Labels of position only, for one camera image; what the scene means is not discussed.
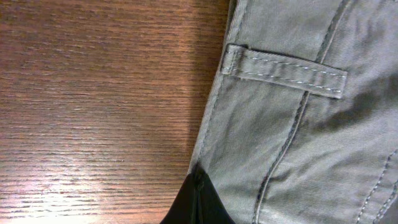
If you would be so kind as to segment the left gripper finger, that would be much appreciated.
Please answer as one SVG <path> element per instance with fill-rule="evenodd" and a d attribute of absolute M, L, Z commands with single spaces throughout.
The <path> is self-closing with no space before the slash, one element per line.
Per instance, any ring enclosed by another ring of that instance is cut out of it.
<path fill-rule="evenodd" d="M 160 224 L 234 224 L 208 174 L 198 164 L 188 174 Z"/>

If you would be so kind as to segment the grey trousers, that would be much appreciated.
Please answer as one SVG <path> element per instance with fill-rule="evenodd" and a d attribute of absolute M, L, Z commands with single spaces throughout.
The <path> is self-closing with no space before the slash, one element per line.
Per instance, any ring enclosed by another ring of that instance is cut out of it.
<path fill-rule="evenodd" d="M 231 1 L 190 163 L 235 223 L 396 223 L 397 2 Z"/>

